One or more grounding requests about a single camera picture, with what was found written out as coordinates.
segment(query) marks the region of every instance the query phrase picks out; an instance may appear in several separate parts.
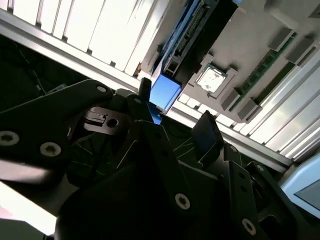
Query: hole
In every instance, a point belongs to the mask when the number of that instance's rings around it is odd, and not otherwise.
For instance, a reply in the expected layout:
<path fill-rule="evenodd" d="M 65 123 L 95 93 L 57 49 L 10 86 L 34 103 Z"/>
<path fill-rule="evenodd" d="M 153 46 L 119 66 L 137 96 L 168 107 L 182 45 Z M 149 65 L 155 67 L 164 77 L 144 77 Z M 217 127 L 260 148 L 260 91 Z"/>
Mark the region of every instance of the hole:
<path fill-rule="evenodd" d="M 176 68 L 178 67 L 178 63 L 176 61 L 172 61 L 168 67 L 168 69 L 172 72 L 174 72 L 176 70 Z"/>
<path fill-rule="evenodd" d="M 54 154 L 56 152 L 56 148 L 54 146 L 47 146 L 45 150 L 51 154 Z"/>
<path fill-rule="evenodd" d="M 11 135 L 3 135 L 1 136 L 2 141 L 11 142 L 14 138 Z"/>
<path fill-rule="evenodd" d="M 251 226 L 249 223 L 246 224 L 246 227 L 247 227 L 250 231 L 253 230 L 252 226 Z"/>
<path fill-rule="evenodd" d="M 106 122 L 106 125 L 107 125 L 109 128 L 114 128 L 114 127 L 116 127 L 118 124 L 119 124 L 119 122 L 118 122 L 118 120 L 115 119 L 115 118 L 112 118 L 112 119 L 110 119 L 109 121 Z"/>
<path fill-rule="evenodd" d="M 288 239 L 288 232 L 284 230 L 279 220 L 273 215 L 263 219 L 260 226 L 270 239 Z"/>
<path fill-rule="evenodd" d="M 179 202 L 180 202 L 182 205 L 186 205 L 186 204 L 187 204 L 187 201 L 186 201 L 183 197 L 179 197 Z"/>
<path fill-rule="evenodd" d="M 244 193 L 247 193 L 248 190 L 244 187 L 244 186 L 240 186 L 241 190 L 244 192 Z"/>
<path fill-rule="evenodd" d="M 245 179 L 245 175 L 243 175 L 241 172 L 239 173 L 240 178 Z"/>
<path fill-rule="evenodd" d="M 161 155 L 165 156 L 165 157 L 168 157 L 168 152 L 167 151 L 161 151 Z"/>
<path fill-rule="evenodd" d="M 156 137 L 157 139 L 161 139 L 160 133 L 157 133 L 157 132 L 156 132 L 154 135 L 155 135 L 155 137 Z"/>

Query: bolt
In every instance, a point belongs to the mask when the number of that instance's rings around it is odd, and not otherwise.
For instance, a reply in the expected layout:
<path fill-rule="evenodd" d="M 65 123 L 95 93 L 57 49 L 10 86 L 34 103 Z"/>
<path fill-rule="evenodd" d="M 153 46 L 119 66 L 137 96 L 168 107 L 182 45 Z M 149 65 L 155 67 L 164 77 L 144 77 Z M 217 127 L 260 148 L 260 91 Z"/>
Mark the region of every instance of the bolt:
<path fill-rule="evenodd" d="M 175 195 L 175 202 L 183 210 L 188 210 L 190 208 L 189 199 L 182 193 L 177 193 Z"/>
<path fill-rule="evenodd" d="M 260 171 L 260 172 L 263 172 L 264 171 L 264 168 L 260 165 L 257 165 L 256 168 Z"/>
<path fill-rule="evenodd" d="M 103 92 L 103 93 L 107 91 L 103 86 L 97 86 L 96 89 L 98 89 L 100 92 Z"/>
<path fill-rule="evenodd" d="M 40 153 L 46 157 L 55 157 L 61 153 L 61 147 L 54 142 L 45 142 L 40 146 Z"/>
<path fill-rule="evenodd" d="M 237 152 L 237 149 L 234 146 L 230 146 L 230 149 L 235 153 Z"/>
<path fill-rule="evenodd" d="M 138 104 L 142 104 L 142 101 L 139 98 L 134 99 Z"/>
<path fill-rule="evenodd" d="M 0 146 L 12 146 L 20 141 L 19 135 L 13 131 L 0 131 Z"/>
<path fill-rule="evenodd" d="M 253 223 L 244 218 L 242 219 L 242 225 L 244 227 L 244 229 L 252 236 L 256 235 L 257 231 L 256 231 L 256 227 L 253 225 Z"/>

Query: white panel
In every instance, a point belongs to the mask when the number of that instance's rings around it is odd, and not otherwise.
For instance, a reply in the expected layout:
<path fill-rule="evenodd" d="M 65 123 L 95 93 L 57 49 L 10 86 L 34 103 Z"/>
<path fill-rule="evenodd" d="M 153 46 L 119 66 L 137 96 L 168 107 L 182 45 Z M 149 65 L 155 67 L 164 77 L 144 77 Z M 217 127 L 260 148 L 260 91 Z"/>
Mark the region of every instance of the white panel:
<path fill-rule="evenodd" d="M 162 22 L 162 17 L 167 9 L 170 0 L 158 0 L 152 11 L 152 14 L 148 20 L 148 23 L 143 31 L 143 34 L 135 47 L 132 56 L 125 68 L 125 72 L 129 75 L 133 75 L 138 64 L 144 59 L 153 39 L 155 38 L 160 23 Z"/>
<path fill-rule="evenodd" d="M 297 144 L 291 151 L 289 151 L 285 157 L 286 158 L 292 158 L 292 157 L 296 157 L 301 151 L 304 150 L 301 149 L 314 135 L 318 134 L 320 131 L 320 127 L 318 127 L 315 131 L 313 131 L 311 134 L 309 134 L 308 136 L 306 136 L 302 141 L 299 142 L 299 144 Z"/>
<path fill-rule="evenodd" d="M 0 0 L 0 8 L 7 10 L 8 8 L 8 0 Z"/>
<path fill-rule="evenodd" d="M 58 16 L 53 30 L 53 35 L 58 39 L 61 39 L 64 35 L 72 1 L 73 0 L 61 0 L 60 7 L 58 9 Z"/>
<path fill-rule="evenodd" d="M 136 4 L 129 22 L 117 40 L 118 53 L 112 61 L 115 62 L 115 67 L 120 71 L 125 70 L 154 1 L 155 0 L 140 0 Z"/>
<path fill-rule="evenodd" d="M 189 101 L 186 103 L 190 108 L 194 109 L 195 106 L 199 106 L 200 102 L 193 99 L 193 98 L 190 98 Z"/>
<path fill-rule="evenodd" d="M 296 152 L 292 151 L 292 153 L 295 154 L 293 156 L 294 161 L 297 161 L 297 158 L 300 158 L 303 153 L 305 153 L 308 149 L 312 148 L 314 145 L 319 143 L 319 136 L 317 136 L 319 132 L 320 132 L 320 127 L 301 142 L 302 144 L 299 145 L 300 149 L 296 148 L 296 150 L 298 151 Z"/>
<path fill-rule="evenodd" d="M 235 126 L 234 126 L 234 130 L 235 131 L 240 131 L 244 126 L 246 126 L 247 124 L 245 123 L 245 122 L 243 122 L 243 123 L 237 123 Z"/>
<path fill-rule="evenodd" d="M 188 95 L 182 93 L 181 96 L 179 97 L 179 102 L 186 104 L 189 101 L 190 97 Z"/>
<path fill-rule="evenodd" d="M 306 101 L 320 89 L 318 68 L 251 136 L 258 143 L 268 142 L 287 121 L 300 111 Z"/>
<path fill-rule="evenodd" d="M 110 64 L 117 54 L 122 54 L 121 35 L 135 3 L 136 0 L 126 0 L 125 4 L 119 0 L 106 0 L 90 42 L 92 56 Z"/>
<path fill-rule="evenodd" d="M 175 103 L 172 106 L 176 109 L 181 110 L 182 112 L 185 112 L 186 114 L 188 114 L 196 119 L 199 119 L 202 116 L 202 114 L 200 112 L 198 112 L 197 110 L 194 110 L 179 101 L 175 101 Z"/>
<path fill-rule="evenodd" d="M 310 126 L 320 115 L 320 95 L 301 111 L 290 123 L 288 123 L 265 146 L 278 151 L 282 150 L 304 130 Z"/>
<path fill-rule="evenodd" d="M 65 34 L 69 44 L 84 52 L 87 51 L 103 3 L 104 0 L 74 2 Z"/>
<path fill-rule="evenodd" d="M 205 111 L 209 111 L 213 116 L 215 116 L 215 115 L 217 115 L 218 114 L 218 112 L 217 111 L 215 111 L 215 110 L 213 110 L 212 108 L 210 108 L 210 107 L 208 107 L 207 105 L 204 105 L 204 104 L 201 104 L 201 106 L 199 107 L 199 109 L 198 109 L 198 111 L 200 112 L 200 113 L 205 113 Z"/>
<path fill-rule="evenodd" d="M 189 128 L 193 128 L 196 125 L 195 122 L 193 122 L 193 121 L 191 121 L 191 120 L 189 120 L 189 119 L 187 119 L 187 118 L 175 113 L 172 110 L 170 110 L 166 115 L 169 118 L 172 118 L 172 119 L 178 121 L 179 123 L 182 123 L 182 124 L 188 126 Z"/>
<path fill-rule="evenodd" d="M 41 29 L 47 33 L 53 32 L 58 5 L 59 0 L 43 0 L 40 22 Z"/>
<path fill-rule="evenodd" d="M 14 0 L 13 14 L 35 25 L 40 0 Z"/>
<path fill-rule="evenodd" d="M 0 181 L 0 205 L 46 235 L 55 233 L 57 218 Z"/>
<path fill-rule="evenodd" d="M 222 115 L 220 114 L 216 120 L 219 122 L 219 123 L 222 123 L 223 125 L 226 125 L 228 127 L 230 127 L 235 121 L 233 121 L 232 119 L 226 117 L 225 115 Z"/>
<path fill-rule="evenodd" d="M 306 131 L 304 131 L 302 134 L 299 134 L 297 138 L 294 139 L 289 145 L 287 145 L 284 149 L 281 150 L 280 154 L 286 156 L 291 150 L 293 150 L 295 147 L 298 147 L 298 145 L 308 138 L 311 134 L 313 134 L 318 128 L 320 128 L 320 119 L 318 119 L 314 124 L 312 124 Z"/>

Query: slat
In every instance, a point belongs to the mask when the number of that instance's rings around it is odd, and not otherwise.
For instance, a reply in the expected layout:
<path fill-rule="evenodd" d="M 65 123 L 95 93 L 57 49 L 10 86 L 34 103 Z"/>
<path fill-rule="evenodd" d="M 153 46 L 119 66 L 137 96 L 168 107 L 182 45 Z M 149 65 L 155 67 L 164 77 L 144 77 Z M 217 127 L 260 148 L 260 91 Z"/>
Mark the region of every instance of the slat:
<path fill-rule="evenodd" d="M 0 0 L 0 8 L 7 10 L 8 8 L 8 0 Z"/>
<path fill-rule="evenodd" d="M 144 59 L 153 39 L 158 32 L 169 2 L 170 0 L 158 0 L 156 2 L 150 18 L 148 19 L 148 22 L 146 24 L 146 27 L 143 31 L 143 34 L 127 63 L 127 66 L 125 68 L 125 72 L 127 74 L 133 75 L 139 62 L 142 62 L 142 60 Z"/>
<path fill-rule="evenodd" d="M 310 97 L 320 89 L 320 68 L 315 71 L 268 119 L 250 136 L 258 143 L 267 143 L 292 118 L 306 107 Z"/>
<path fill-rule="evenodd" d="M 60 0 L 43 0 L 40 22 L 41 29 L 47 33 L 53 32 L 59 3 Z"/>
<path fill-rule="evenodd" d="M 35 25 L 40 0 L 14 0 L 13 14 L 26 22 Z"/>
<path fill-rule="evenodd" d="M 86 52 L 104 0 L 76 0 L 72 6 L 65 36 L 72 46 Z"/>
<path fill-rule="evenodd" d="M 74 0 L 61 0 L 58 8 L 55 23 L 53 25 L 53 35 L 58 39 L 62 39 L 67 24 L 67 19 Z"/>
<path fill-rule="evenodd" d="M 279 131 L 265 146 L 278 151 L 301 135 L 320 117 L 320 95 Z"/>
<path fill-rule="evenodd" d="M 119 0 L 106 0 L 89 45 L 94 57 L 110 64 L 117 54 L 121 54 L 120 36 L 135 3 L 135 0 L 127 0 L 125 4 Z"/>

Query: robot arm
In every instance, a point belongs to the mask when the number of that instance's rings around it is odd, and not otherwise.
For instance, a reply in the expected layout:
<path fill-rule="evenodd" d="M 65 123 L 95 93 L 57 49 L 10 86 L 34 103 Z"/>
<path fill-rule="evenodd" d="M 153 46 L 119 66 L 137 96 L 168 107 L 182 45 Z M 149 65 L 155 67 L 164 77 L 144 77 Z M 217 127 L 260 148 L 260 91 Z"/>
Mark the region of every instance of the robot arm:
<path fill-rule="evenodd" d="M 51 214 L 55 231 L 46 234 L 317 239 L 267 169 L 242 164 L 208 111 L 191 132 L 203 169 L 178 161 L 164 128 L 153 123 L 150 88 L 144 79 L 138 94 L 113 94 L 85 80 L 0 113 L 0 179 Z M 108 176 L 77 189 L 65 177 L 71 145 L 92 132 L 118 136 L 120 144 Z M 28 214 L 24 220 L 34 225 Z"/>

